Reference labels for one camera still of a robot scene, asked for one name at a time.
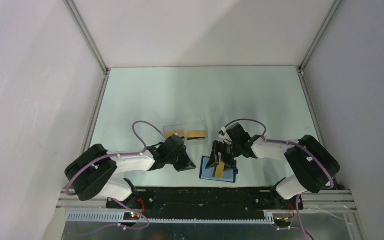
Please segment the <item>gold card with black stripe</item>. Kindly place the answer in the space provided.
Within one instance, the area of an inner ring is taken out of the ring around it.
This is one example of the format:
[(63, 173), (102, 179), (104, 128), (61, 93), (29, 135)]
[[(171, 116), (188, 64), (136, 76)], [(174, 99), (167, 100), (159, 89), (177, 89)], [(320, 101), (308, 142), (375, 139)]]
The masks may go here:
[(220, 160), (218, 165), (214, 167), (213, 177), (216, 179), (221, 179), (225, 171), (225, 163)]

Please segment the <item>blue leather card holder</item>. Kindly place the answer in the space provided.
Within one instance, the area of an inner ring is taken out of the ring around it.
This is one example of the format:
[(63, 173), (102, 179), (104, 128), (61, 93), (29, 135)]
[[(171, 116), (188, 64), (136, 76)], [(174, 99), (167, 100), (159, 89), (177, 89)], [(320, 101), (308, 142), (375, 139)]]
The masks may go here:
[(237, 161), (233, 161), (233, 169), (222, 171), (220, 166), (215, 166), (206, 169), (206, 165), (209, 162), (209, 156), (203, 156), (201, 158), (199, 179), (216, 182), (236, 183), (239, 170), (237, 168)]

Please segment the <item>clear plastic tray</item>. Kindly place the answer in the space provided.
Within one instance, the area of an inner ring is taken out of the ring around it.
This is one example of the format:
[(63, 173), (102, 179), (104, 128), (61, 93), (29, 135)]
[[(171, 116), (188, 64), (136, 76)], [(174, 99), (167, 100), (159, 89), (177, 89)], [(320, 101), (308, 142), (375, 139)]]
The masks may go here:
[(208, 141), (207, 126), (203, 120), (164, 126), (163, 132), (167, 138), (179, 136), (187, 147), (206, 144)]

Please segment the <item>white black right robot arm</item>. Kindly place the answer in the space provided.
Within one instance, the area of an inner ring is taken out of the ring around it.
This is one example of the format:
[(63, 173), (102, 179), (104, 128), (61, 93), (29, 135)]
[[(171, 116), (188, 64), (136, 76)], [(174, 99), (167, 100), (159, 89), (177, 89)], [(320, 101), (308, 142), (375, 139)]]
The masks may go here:
[(221, 140), (213, 141), (202, 169), (236, 173), (239, 157), (288, 163), (293, 174), (280, 180), (270, 196), (271, 204), (277, 209), (284, 209), (293, 197), (303, 193), (317, 194), (324, 188), (334, 188), (340, 164), (315, 137), (305, 135), (297, 140), (278, 140), (267, 138), (264, 132), (251, 136), (239, 122), (234, 120), (220, 129)]

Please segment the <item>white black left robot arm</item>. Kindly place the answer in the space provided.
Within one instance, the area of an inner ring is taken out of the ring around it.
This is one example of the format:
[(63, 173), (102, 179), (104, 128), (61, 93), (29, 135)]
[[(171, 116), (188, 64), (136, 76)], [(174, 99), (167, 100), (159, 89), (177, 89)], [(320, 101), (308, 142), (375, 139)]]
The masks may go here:
[(177, 172), (196, 169), (187, 154), (181, 137), (172, 135), (164, 142), (145, 147), (142, 152), (109, 152), (100, 143), (93, 145), (64, 171), (68, 179), (67, 195), (89, 201), (97, 196), (118, 200), (125, 208), (133, 208), (138, 194), (133, 183), (124, 178), (122, 183), (111, 180), (125, 172), (160, 170), (172, 165)]

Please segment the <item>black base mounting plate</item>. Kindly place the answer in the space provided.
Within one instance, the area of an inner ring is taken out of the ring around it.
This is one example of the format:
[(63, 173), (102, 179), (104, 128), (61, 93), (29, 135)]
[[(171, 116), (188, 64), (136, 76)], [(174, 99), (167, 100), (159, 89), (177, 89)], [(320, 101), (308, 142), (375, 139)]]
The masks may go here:
[(127, 206), (147, 218), (264, 220), (266, 211), (303, 210), (302, 199), (284, 200), (269, 187), (139, 187)]

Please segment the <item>left electronics board with leds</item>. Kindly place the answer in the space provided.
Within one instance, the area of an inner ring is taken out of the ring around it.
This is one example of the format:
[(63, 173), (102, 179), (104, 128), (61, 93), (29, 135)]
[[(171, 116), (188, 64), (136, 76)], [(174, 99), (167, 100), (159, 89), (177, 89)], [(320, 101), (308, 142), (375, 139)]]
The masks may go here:
[(140, 219), (141, 219), (141, 216), (134, 212), (126, 212), (123, 216), (124, 221), (138, 221)]

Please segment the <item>electronics board with leds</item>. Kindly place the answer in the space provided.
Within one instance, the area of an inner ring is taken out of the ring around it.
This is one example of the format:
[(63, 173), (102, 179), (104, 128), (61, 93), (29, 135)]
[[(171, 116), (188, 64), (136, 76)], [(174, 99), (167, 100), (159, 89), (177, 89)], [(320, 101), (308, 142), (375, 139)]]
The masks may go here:
[(293, 218), (291, 217), (284, 217), (284, 218), (279, 218), (276, 217), (274, 219), (274, 227), (280, 230), (288, 230), (291, 228), (293, 223)]
[(123, 216), (124, 221), (138, 221), (140, 219), (141, 219), (141, 216), (134, 212), (126, 212)]

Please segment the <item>right electronics board with leds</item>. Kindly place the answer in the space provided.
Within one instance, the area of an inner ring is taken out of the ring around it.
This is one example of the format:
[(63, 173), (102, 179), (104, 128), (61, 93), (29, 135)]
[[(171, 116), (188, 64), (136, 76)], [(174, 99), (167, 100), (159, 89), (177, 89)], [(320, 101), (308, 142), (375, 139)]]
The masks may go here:
[(291, 217), (284, 217), (284, 218), (279, 218), (276, 217), (274, 219), (274, 227), (280, 230), (288, 230), (291, 228), (293, 223), (293, 218)]

